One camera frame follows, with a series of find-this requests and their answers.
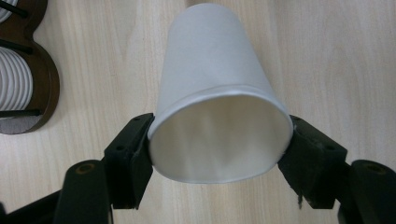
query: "dark wooden holder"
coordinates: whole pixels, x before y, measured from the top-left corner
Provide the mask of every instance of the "dark wooden holder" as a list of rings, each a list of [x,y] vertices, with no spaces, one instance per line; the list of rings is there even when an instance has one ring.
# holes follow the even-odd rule
[[[16,7],[27,12],[24,18],[17,13],[0,23],[2,47],[13,49],[27,62],[33,77],[33,94],[24,111],[10,119],[0,119],[0,133],[29,133],[43,126],[52,116],[59,98],[59,76],[49,54],[33,40],[33,32],[42,21],[48,0],[20,0]]]

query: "cup opening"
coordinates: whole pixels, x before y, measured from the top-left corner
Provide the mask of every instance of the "cup opening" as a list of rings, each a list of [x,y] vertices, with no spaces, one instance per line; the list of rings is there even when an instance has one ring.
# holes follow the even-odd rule
[[[150,138],[162,175],[187,183],[227,183],[269,171],[292,135],[289,115],[251,95],[221,96],[178,110]]]

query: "white paper cup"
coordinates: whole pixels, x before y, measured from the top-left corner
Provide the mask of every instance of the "white paper cup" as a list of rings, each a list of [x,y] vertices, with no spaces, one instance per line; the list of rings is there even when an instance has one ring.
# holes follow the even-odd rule
[[[173,22],[156,119],[155,169],[188,183],[226,183],[269,171],[292,124],[238,18],[226,7],[189,7]]]

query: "stacked paper cup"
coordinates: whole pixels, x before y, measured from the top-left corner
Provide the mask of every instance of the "stacked paper cup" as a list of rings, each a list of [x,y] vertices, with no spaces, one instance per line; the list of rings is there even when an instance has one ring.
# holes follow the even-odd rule
[[[33,92],[26,61],[16,52],[0,47],[0,111],[23,110]]]
[[[0,0],[0,1],[9,3],[12,6],[16,6],[18,3],[18,0]],[[11,12],[0,7],[0,23],[8,19],[9,16],[11,16]]]

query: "light wood surface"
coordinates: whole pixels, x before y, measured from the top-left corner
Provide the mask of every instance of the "light wood surface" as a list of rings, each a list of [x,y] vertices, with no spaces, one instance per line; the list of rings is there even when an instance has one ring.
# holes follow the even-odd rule
[[[134,116],[155,110],[167,30],[204,1],[49,1],[35,40],[55,61],[61,96],[34,133],[0,135],[0,201],[8,212],[62,186],[68,167],[101,159]],[[240,18],[278,98],[348,149],[396,170],[396,6],[393,0],[219,0]],[[277,168],[227,185],[154,173],[138,211],[116,223],[337,223],[300,210]]]

